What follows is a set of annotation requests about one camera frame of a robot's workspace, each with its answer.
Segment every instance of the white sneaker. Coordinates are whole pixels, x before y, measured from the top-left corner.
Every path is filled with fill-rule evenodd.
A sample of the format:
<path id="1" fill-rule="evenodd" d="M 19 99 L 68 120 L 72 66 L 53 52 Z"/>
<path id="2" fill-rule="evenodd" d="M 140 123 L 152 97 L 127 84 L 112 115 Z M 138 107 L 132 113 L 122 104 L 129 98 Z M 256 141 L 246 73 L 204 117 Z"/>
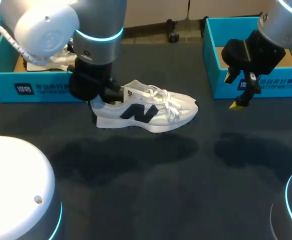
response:
<path id="1" fill-rule="evenodd" d="M 74 65 L 77 55 L 67 50 L 67 45 L 64 48 L 50 57 L 49 62 L 44 66 L 35 65 L 31 62 L 27 62 L 28 72 L 42 72 L 51 69 L 60 69 L 67 71 L 69 65 Z"/>
<path id="2" fill-rule="evenodd" d="M 138 126 L 152 133 L 167 132 L 190 122 L 198 112 L 195 99 L 137 80 L 122 87 L 123 103 L 108 104 L 99 96 L 90 101 L 97 127 Z"/>

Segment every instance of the shoelace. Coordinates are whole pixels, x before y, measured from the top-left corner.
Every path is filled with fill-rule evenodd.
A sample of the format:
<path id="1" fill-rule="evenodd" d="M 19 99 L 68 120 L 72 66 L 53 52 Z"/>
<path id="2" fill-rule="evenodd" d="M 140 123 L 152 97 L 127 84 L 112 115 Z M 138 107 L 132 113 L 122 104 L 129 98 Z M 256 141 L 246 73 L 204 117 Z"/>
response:
<path id="1" fill-rule="evenodd" d="M 150 93 L 150 97 L 148 99 L 148 102 L 154 105 L 158 105 L 158 104 L 165 104 L 165 107 L 167 109 L 168 112 L 168 117 L 170 120 L 173 120 L 175 117 L 180 115 L 180 112 L 178 111 L 179 108 L 181 108 L 181 105 L 174 102 L 171 99 L 171 95 L 167 90 L 162 90 L 157 86 L 154 85 L 149 85 L 151 88 L 156 89 L 155 91 L 153 91 L 152 89 L 149 89 L 149 93 Z M 163 99 L 161 99 L 160 101 L 153 101 L 154 98 L 156 97 L 156 95 L 162 95 Z"/>

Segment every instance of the shoe box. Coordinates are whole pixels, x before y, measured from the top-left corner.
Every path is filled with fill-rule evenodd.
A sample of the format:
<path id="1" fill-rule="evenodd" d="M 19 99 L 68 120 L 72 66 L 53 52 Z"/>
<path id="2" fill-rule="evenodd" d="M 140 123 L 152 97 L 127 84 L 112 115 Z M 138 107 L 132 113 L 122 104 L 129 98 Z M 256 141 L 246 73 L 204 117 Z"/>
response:
<path id="1" fill-rule="evenodd" d="M 0 38 L 1 103 L 77 103 L 69 93 L 66 71 L 27 72 L 23 58 Z"/>

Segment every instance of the blue cardboard box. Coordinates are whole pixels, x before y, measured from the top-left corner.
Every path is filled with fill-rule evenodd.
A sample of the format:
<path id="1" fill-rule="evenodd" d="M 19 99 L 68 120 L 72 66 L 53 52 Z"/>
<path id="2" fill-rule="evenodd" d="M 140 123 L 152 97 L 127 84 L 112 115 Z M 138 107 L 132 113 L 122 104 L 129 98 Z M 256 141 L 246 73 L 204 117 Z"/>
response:
<path id="1" fill-rule="evenodd" d="M 233 99 L 243 92 L 243 73 L 232 84 L 224 83 L 228 69 L 227 66 L 222 67 L 223 61 L 217 49 L 225 46 L 230 39 L 247 39 L 257 29 L 257 21 L 258 17 L 207 19 L 203 57 L 214 99 Z M 276 67 L 271 74 L 262 75 L 259 84 L 262 93 L 255 94 L 255 98 L 292 97 L 292 66 Z"/>
<path id="2" fill-rule="evenodd" d="M 0 103 L 76 103 L 64 71 L 14 72 L 19 53 L 0 38 Z"/>

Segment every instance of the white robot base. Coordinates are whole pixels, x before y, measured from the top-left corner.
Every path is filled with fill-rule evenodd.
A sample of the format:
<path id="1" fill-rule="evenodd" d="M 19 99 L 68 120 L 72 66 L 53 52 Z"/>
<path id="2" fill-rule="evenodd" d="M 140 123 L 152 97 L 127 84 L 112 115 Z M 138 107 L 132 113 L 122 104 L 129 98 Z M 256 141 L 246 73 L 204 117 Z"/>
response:
<path id="1" fill-rule="evenodd" d="M 61 240 L 53 169 L 32 144 L 0 136 L 0 240 Z"/>

